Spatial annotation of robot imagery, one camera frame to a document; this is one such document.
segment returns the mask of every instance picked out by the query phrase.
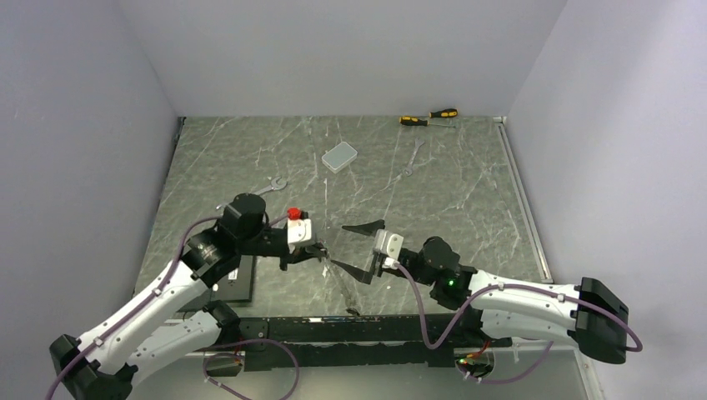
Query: gray plastic box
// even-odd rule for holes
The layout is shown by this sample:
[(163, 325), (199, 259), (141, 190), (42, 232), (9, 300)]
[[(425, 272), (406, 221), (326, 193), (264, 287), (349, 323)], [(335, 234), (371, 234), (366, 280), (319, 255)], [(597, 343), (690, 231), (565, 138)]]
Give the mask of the gray plastic box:
[(322, 163), (333, 173), (341, 171), (344, 167), (353, 163), (359, 152), (346, 142), (341, 142), (322, 156)]

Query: marble tabletop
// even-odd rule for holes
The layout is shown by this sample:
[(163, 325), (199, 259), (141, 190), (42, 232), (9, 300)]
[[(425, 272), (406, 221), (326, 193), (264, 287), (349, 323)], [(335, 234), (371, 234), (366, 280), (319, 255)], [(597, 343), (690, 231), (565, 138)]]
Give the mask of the marble tabletop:
[[(263, 195), (271, 218), (287, 208), (310, 212), (332, 258), (369, 265), (373, 239), (342, 225), (385, 219), (387, 229), (419, 250), (440, 236), (461, 263), (508, 278), (539, 282), (533, 241), (514, 178), (491, 117), (458, 117), (456, 128), (403, 127), (396, 117), (191, 117), (186, 120), (139, 274), (142, 290), (165, 267), (192, 221), (238, 193), (288, 186)], [(403, 174), (415, 138), (425, 144), (414, 173)], [(321, 157), (340, 142), (358, 158), (338, 173)], [(423, 295), (430, 287), (419, 286)], [(424, 296), (428, 313), (446, 308)], [(384, 274), (365, 285), (329, 262), (308, 260), (287, 272), (278, 260), (259, 258), (253, 301), (234, 305), (244, 317), (416, 313), (405, 279)]]

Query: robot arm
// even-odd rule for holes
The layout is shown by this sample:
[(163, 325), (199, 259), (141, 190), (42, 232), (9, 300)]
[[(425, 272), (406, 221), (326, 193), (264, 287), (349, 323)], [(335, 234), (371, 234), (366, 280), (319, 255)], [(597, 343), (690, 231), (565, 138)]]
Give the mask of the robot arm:
[[(332, 260), (362, 283), (371, 283), (383, 272), (432, 286), (429, 295), (441, 306), (457, 310), (472, 293), (499, 285), (503, 290), (484, 292), (464, 309), (461, 325), (486, 340), (500, 338), (544, 339), (579, 348), (586, 356), (604, 363), (625, 363), (627, 333), (614, 319), (628, 322), (629, 309), (602, 282), (585, 277), (580, 285), (530, 283), (500, 277), (459, 264), (460, 256), (441, 237), (430, 237), (418, 252), (403, 247), (404, 238), (385, 230), (378, 220), (344, 230), (374, 237), (374, 256), (369, 270)], [(531, 287), (538, 292), (511, 288)], [(589, 303), (583, 306), (566, 298)], [(593, 308), (616, 318), (608, 318)]]
[(326, 256), (305, 212), (291, 212), (284, 228), (270, 227), (265, 201), (253, 194), (239, 194), (223, 216), (211, 219), (216, 220), (212, 227), (191, 237), (178, 257), (111, 317), (78, 339), (62, 335), (52, 343), (54, 367), (75, 398), (124, 399), (134, 385), (184, 354), (238, 337), (239, 318), (223, 302), (211, 302), (179, 325), (161, 325), (238, 268), (241, 256), (278, 257), (283, 270)]

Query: metal wrench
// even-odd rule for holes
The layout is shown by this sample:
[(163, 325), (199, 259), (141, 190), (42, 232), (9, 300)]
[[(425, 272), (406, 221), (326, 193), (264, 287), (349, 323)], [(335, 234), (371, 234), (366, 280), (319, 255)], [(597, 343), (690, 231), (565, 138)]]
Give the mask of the metal wrench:
[(408, 166), (405, 167), (405, 175), (410, 176), (413, 174), (413, 163), (415, 161), (415, 156), (418, 155), (418, 150), (423, 144), (424, 140), (417, 137), (415, 138), (415, 149), (413, 150), (413, 156), (410, 158), (410, 162), (408, 162)]
[[(262, 189), (258, 190), (257, 192), (254, 192), (253, 194), (260, 196), (263, 193), (285, 189), (285, 187), (287, 186), (287, 181), (280, 182), (280, 179), (282, 179), (282, 177), (274, 177), (273, 179), (270, 180), (270, 184), (267, 187), (263, 187)], [(228, 203), (227, 202), (221, 203), (218, 206), (216, 206), (216, 209), (220, 210), (221, 208), (226, 207), (226, 204), (228, 204)]]

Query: red object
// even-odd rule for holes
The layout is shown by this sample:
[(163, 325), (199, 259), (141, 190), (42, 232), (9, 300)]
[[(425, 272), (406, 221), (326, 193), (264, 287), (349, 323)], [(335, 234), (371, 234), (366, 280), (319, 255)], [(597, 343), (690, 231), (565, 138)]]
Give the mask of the red object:
[(302, 217), (302, 210), (299, 208), (288, 208), (288, 218), (289, 219), (300, 219)]

